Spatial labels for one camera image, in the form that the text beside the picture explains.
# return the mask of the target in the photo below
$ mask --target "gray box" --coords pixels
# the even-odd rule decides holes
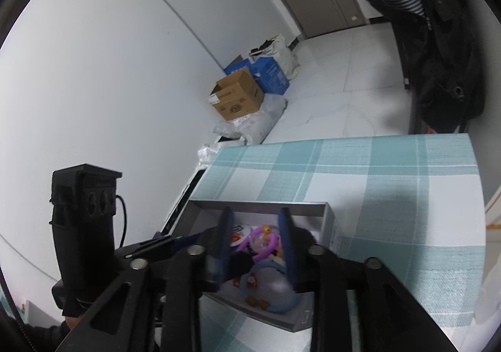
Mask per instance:
[[[235,224],[250,226],[278,225],[278,212],[288,207],[294,224],[309,230],[323,246],[337,253],[341,244],[342,231],[327,203],[288,202],[232,202],[189,200],[169,232],[173,237],[189,236],[216,226],[221,211],[229,206],[235,214]],[[293,309],[282,314],[269,313],[246,304],[232,283],[227,282],[222,291],[205,293],[212,299],[229,305],[248,316],[291,332],[312,326],[313,294],[304,294]]]

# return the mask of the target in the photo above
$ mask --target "table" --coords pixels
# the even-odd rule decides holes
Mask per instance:
[[[482,187],[468,135],[305,140],[223,149],[192,199],[328,202],[340,256],[379,257],[458,349],[482,283]],[[204,352],[308,351],[311,330],[274,328],[202,297]]]

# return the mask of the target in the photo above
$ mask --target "black sleeve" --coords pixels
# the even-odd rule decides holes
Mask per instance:
[[[24,331],[38,352],[54,352],[70,332],[66,323],[50,328],[25,325]],[[0,344],[10,346],[16,352],[33,352],[24,338],[18,323],[0,309]]]

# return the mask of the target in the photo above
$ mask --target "silver screw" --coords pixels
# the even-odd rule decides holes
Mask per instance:
[[[377,257],[370,257],[367,259],[367,262],[365,263],[369,269],[380,269],[382,264],[381,260],[379,260]]]
[[[134,270],[144,269],[148,265],[148,261],[146,259],[134,259],[130,262],[130,267]]]
[[[315,256],[323,255],[325,253],[325,247],[322,247],[320,245],[310,246],[310,248],[308,249],[308,253],[313,254]]]
[[[199,254],[202,254],[203,252],[205,252],[205,248],[202,245],[192,245],[188,247],[188,253],[191,256],[197,256]]]

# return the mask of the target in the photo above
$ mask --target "teal and white plaid tablecloth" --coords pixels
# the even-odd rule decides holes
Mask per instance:
[[[191,198],[328,202],[345,235],[340,256],[382,259],[460,349],[485,246],[482,187],[468,135],[227,148]],[[201,313],[204,352],[308,351],[311,330],[289,333],[206,297]]]

